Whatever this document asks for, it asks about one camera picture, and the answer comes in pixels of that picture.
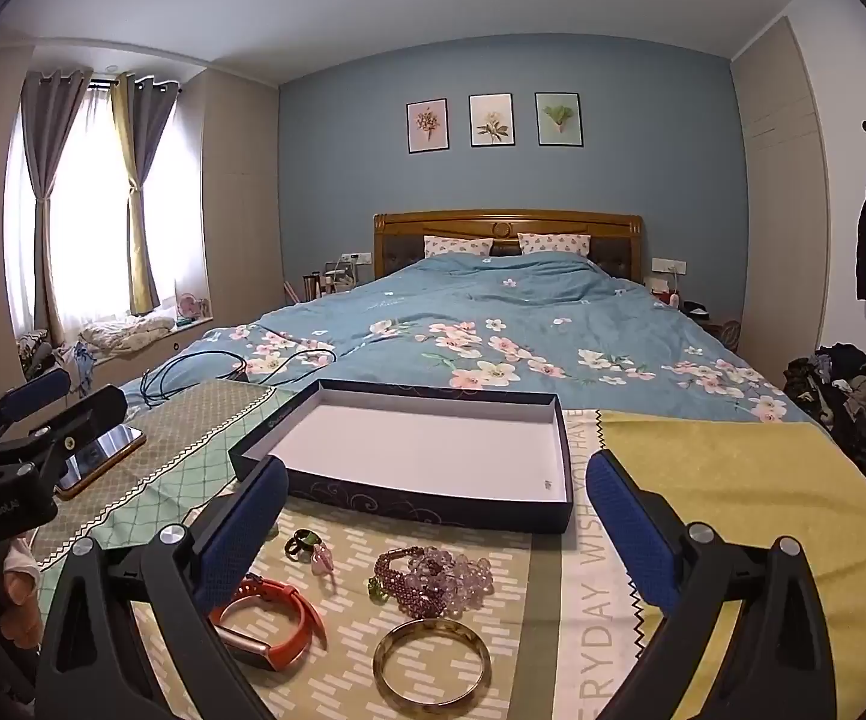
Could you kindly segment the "person's left hand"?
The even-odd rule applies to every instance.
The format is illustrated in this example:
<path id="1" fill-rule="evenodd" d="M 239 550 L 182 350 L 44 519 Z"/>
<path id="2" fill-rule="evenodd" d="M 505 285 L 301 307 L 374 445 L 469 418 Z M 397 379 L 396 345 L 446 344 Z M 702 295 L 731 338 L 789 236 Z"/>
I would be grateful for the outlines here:
<path id="1" fill-rule="evenodd" d="M 35 564 L 25 536 L 10 541 L 3 561 L 5 611 L 0 617 L 1 633 L 21 650 L 32 650 L 42 642 L 42 614 L 39 608 L 39 567 Z"/>

